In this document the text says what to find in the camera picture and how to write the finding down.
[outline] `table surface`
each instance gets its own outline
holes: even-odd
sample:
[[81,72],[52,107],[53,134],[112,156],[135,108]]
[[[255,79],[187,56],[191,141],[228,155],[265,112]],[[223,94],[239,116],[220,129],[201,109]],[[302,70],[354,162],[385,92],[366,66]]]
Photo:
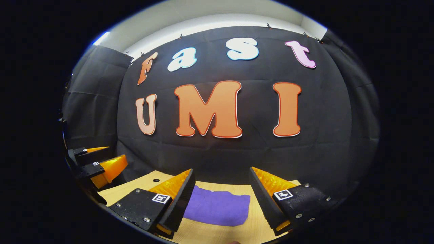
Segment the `table surface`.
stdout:
[[[99,194],[107,201],[107,206],[110,206],[136,188],[149,190],[172,177],[173,175],[153,171],[133,181],[101,191]],[[160,181],[153,182],[153,179],[159,179]],[[300,185],[297,180],[291,181],[291,183]],[[232,241],[238,241],[241,244],[260,244],[286,234],[284,233],[280,236],[274,235],[250,185],[225,185],[202,181],[196,181],[196,185],[209,191],[228,191],[234,195],[249,195],[249,214],[246,222],[242,225],[229,227],[205,224],[183,218],[173,239],[167,240],[180,244],[228,244]]]

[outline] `purple towel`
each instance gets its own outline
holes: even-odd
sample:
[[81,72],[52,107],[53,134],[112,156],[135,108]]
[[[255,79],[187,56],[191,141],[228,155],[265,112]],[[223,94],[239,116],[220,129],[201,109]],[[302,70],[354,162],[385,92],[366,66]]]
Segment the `purple towel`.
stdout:
[[249,214],[249,195],[208,191],[194,186],[184,218],[223,226],[244,224]]

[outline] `white letter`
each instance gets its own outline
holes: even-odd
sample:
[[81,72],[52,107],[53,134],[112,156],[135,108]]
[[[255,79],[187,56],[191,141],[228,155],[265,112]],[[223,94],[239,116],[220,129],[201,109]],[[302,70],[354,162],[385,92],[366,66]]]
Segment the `white letter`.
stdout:
[[227,56],[232,60],[244,59],[250,60],[258,56],[258,42],[250,37],[232,38],[226,42],[226,47],[231,49],[227,52]]
[[168,71],[175,71],[179,68],[188,68],[194,65],[196,63],[197,59],[194,58],[194,55],[196,54],[196,49],[194,47],[188,47],[186,49],[182,49],[181,51],[177,52],[172,57],[172,62],[170,62],[169,66],[167,66]]

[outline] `black fabric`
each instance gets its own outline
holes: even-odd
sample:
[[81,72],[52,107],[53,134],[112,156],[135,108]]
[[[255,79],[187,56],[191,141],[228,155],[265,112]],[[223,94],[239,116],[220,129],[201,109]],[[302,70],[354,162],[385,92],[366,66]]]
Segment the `black fabric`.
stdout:
[[352,111],[348,183],[358,182],[367,172],[380,137],[380,104],[364,65],[333,32],[322,41],[347,86]]
[[78,61],[62,106],[69,149],[114,148],[119,90],[131,59],[103,46],[90,46]]
[[[235,37],[251,37],[259,55],[253,60],[233,61],[227,57],[226,42]],[[298,41],[309,49],[315,69],[304,67],[287,41]],[[187,47],[196,48],[197,62],[169,72],[172,56]],[[144,83],[137,86],[142,62],[155,51],[157,58]],[[207,101],[217,82],[236,80],[240,138],[215,138],[208,133],[181,137],[179,104],[175,88],[194,84]],[[293,137],[276,137],[273,129],[279,118],[276,82],[292,82],[302,89],[298,97],[298,124]],[[156,130],[143,134],[137,124],[135,100],[155,93]],[[145,123],[148,107],[144,106]],[[125,153],[129,165],[123,171],[127,181],[152,170],[179,174],[195,170],[198,181],[248,184],[249,167],[257,167],[287,180],[310,181],[324,188],[346,182],[349,172],[349,143],[352,107],[341,72],[331,55],[313,38],[278,29],[227,27],[207,30],[173,40],[135,60],[125,74],[118,104],[117,153]],[[357,155],[366,154],[357,151]]]

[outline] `pink letter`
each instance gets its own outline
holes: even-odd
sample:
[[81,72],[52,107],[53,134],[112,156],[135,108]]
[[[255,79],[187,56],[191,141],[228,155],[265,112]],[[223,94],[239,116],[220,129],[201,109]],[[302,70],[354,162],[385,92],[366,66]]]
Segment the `pink letter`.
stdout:
[[305,67],[314,69],[316,67],[315,62],[309,60],[305,53],[308,53],[309,50],[300,45],[297,41],[285,42],[285,45],[290,46],[293,50],[297,60],[303,64]]

